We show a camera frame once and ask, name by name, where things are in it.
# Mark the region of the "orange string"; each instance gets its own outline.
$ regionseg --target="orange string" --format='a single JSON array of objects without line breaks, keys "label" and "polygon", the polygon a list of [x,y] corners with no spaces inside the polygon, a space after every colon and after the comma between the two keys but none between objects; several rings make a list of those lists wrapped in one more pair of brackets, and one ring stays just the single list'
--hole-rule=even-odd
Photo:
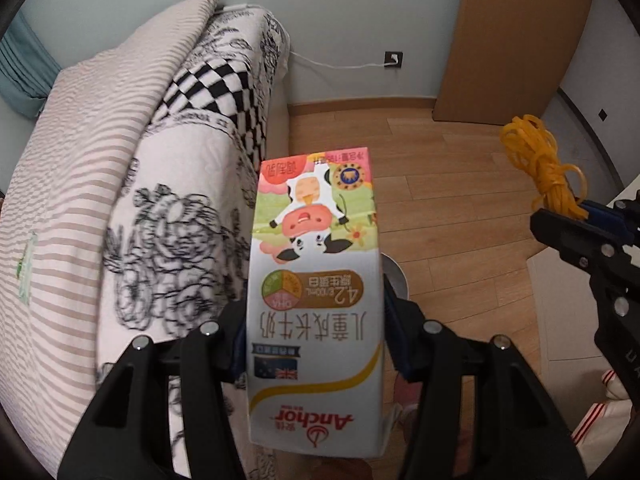
[{"label": "orange string", "polygon": [[[546,209],[569,218],[587,218],[589,214],[578,206],[587,197],[587,179],[577,166],[561,164],[558,144],[545,123],[532,115],[514,117],[500,131],[500,142],[514,167],[525,171],[535,182],[540,196],[531,204],[534,210],[542,202]],[[564,176],[567,171],[575,171],[580,177],[577,201]]]}]

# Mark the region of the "wall outlet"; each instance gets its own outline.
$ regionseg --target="wall outlet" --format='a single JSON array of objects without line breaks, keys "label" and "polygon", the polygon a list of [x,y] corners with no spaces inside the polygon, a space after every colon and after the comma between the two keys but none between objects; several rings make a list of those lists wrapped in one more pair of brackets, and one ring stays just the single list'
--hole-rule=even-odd
[{"label": "wall outlet", "polygon": [[402,52],[387,50],[385,52],[385,65],[385,68],[402,68]]}]

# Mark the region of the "black and white bed sheet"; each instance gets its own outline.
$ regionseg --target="black and white bed sheet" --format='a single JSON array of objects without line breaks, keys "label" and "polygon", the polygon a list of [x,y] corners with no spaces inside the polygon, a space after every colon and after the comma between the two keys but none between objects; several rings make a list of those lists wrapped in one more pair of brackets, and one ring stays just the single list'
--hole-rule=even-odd
[{"label": "black and white bed sheet", "polygon": [[[271,89],[288,53],[287,33],[268,11],[222,12],[174,76],[111,213],[98,381],[137,334],[185,336],[242,295]],[[242,384],[224,386],[250,480],[274,480],[273,454],[248,441]],[[170,399],[174,466],[188,474],[177,380]]]}]

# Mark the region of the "new zealand flag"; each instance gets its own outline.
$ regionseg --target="new zealand flag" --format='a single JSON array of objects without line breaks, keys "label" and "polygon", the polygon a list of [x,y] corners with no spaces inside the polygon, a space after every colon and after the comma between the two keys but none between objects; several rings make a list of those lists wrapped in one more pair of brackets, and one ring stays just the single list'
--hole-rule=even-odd
[{"label": "new zealand flag", "polygon": [[261,379],[298,380],[298,361],[286,357],[254,357],[254,375]]}]

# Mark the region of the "curtain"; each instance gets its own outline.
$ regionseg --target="curtain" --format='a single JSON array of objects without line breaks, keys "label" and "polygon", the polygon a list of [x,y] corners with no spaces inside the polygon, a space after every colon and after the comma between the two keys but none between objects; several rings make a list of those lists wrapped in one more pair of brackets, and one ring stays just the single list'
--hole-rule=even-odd
[{"label": "curtain", "polygon": [[36,118],[60,70],[18,12],[0,41],[0,95],[16,112]]}]

